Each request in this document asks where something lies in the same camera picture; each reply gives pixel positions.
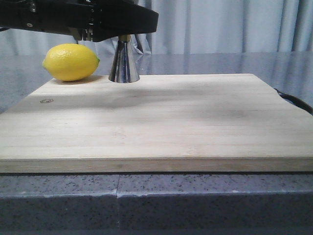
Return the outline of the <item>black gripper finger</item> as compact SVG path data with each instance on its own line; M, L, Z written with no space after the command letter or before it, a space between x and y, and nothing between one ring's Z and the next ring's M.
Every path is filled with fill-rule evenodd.
M131 0L97 0L94 13L93 42L157 30L158 13Z

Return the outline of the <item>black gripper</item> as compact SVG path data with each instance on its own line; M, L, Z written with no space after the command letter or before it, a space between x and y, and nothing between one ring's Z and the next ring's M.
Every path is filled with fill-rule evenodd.
M70 35L80 41L92 31L94 12L91 0L2 0L0 26Z

